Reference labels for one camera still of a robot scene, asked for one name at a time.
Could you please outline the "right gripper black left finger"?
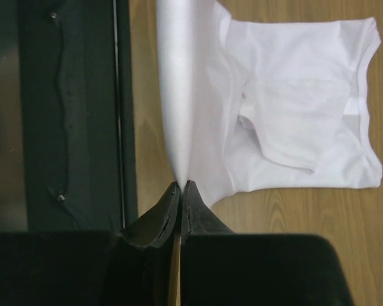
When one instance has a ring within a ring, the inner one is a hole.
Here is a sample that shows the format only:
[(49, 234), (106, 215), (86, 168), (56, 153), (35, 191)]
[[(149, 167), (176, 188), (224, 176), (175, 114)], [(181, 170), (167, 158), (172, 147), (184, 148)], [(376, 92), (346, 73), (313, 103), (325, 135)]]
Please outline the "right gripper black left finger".
[(0, 305), (167, 305), (180, 197), (118, 233), (0, 233)]

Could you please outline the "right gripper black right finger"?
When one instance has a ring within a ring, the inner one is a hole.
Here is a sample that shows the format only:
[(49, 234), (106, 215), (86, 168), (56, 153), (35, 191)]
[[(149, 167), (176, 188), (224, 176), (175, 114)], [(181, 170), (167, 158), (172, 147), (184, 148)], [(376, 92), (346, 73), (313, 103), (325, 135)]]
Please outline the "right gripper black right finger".
[(189, 181), (182, 198), (182, 305), (352, 305), (338, 255), (306, 234), (237, 234)]

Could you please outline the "white t shirt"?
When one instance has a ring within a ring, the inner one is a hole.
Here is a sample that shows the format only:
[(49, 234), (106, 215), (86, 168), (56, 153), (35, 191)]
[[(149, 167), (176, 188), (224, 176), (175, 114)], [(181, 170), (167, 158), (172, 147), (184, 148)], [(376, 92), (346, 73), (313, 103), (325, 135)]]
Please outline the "white t shirt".
[(369, 139), (374, 18), (238, 21), (217, 1), (158, 1), (160, 101), (180, 188), (211, 206), (238, 192), (378, 187)]

